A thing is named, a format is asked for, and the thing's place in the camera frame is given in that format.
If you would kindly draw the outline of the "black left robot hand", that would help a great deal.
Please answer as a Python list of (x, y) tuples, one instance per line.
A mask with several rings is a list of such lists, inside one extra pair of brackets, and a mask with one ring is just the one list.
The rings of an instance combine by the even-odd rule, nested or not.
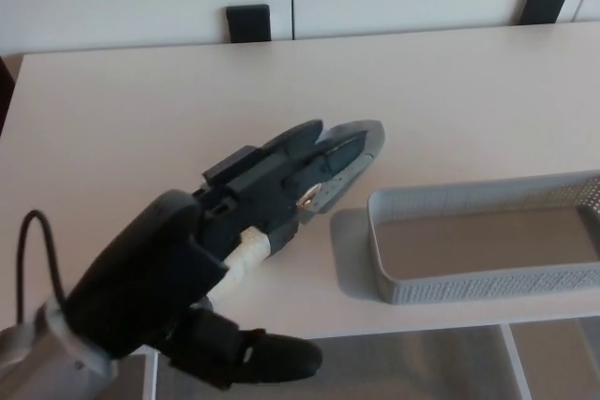
[(361, 126), (310, 120), (240, 148), (207, 170), (195, 192), (161, 194), (69, 293), (68, 325), (112, 358), (148, 346), (221, 390), (313, 377), (323, 363), (317, 345), (242, 330), (214, 311), (209, 294), (233, 277), (244, 232), (256, 230), (269, 253), (279, 251), (307, 217), (303, 196), (357, 161), (367, 140)]

